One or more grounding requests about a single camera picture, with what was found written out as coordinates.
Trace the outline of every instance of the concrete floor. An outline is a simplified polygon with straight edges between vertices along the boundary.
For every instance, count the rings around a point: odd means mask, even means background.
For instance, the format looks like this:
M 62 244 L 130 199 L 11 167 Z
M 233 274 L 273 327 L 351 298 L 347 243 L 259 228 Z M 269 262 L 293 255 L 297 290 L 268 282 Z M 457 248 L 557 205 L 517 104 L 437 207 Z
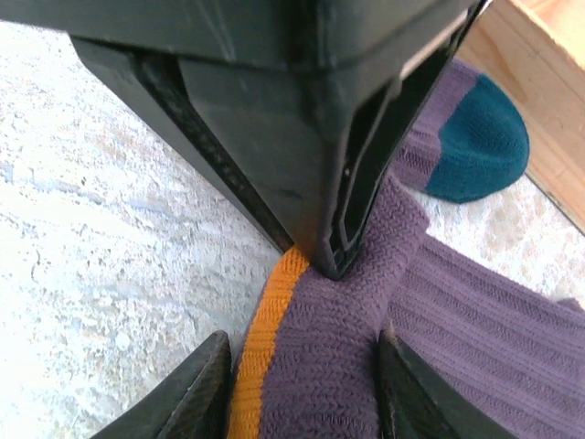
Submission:
M 88 437 L 216 328 L 238 343 L 277 252 L 77 60 L 0 22 L 0 437 Z M 431 234 L 553 299 L 585 240 L 525 178 Z

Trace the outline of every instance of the wooden surface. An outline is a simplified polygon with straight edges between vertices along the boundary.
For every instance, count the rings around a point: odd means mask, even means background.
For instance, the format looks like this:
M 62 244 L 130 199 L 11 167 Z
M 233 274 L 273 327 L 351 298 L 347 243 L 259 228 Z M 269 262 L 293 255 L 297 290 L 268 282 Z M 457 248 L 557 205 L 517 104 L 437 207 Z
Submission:
M 585 0 L 495 0 L 459 57 L 515 102 L 528 175 L 585 232 Z

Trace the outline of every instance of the orange stripe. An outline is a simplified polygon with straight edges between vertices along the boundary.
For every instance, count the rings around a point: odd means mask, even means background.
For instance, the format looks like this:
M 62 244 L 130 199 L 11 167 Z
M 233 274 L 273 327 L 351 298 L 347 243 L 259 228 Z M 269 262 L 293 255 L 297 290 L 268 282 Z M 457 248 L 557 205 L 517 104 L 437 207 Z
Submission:
M 278 262 L 264 288 L 244 343 L 231 400 L 229 439 L 258 439 L 262 412 L 262 383 L 276 349 L 276 334 L 293 298 L 294 287 L 308 268 L 296 247 Z

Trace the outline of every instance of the sock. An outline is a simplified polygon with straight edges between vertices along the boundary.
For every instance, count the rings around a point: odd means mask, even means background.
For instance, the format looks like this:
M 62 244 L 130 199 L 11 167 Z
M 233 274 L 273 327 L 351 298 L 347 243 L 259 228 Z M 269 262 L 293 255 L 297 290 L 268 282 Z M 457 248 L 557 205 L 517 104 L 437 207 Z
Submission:
M 229 415 L 234 438 L 380 437 L 375 383 L 388 322 L 469 402 L 518 437 L 585 436 L 585 317 L 425 234 L 389 176 L 340 282 L 295 248 L 252 318 Z
M 527 130 L 514 104 L 488 77 L 454 60 L 392 167 L 405 185 L 464 203 L 516 182 L 528 155 Z

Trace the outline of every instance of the ribbed sock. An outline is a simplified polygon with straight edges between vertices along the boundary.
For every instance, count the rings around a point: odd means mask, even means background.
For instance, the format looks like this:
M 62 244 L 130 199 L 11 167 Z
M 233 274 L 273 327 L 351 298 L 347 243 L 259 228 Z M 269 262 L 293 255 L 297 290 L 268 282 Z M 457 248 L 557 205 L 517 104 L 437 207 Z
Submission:
M 469 402 L 521 438 L 585 436 L 585 317 L 425 234 L 390 176 L 341 282 L 288 251 L 250 324 L 234 438 L 380 437 L 375 350 L 388 321 Z
M 392 167 L 405 185 L 463 203 L 516 182 L 528 155 L 527 130 L 514 104 L 488 77 L 454 60 Z

